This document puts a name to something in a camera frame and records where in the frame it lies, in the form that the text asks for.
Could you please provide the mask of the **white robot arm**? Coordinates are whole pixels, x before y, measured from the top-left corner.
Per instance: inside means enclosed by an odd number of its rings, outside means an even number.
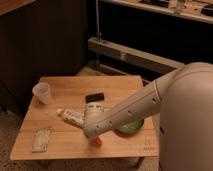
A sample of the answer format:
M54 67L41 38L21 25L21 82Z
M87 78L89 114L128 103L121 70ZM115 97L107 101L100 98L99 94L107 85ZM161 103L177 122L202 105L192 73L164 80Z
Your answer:
M112 109L88 114L83 131L94 139L154 114L159 171L213 171L213 64L190 63L155 79Z

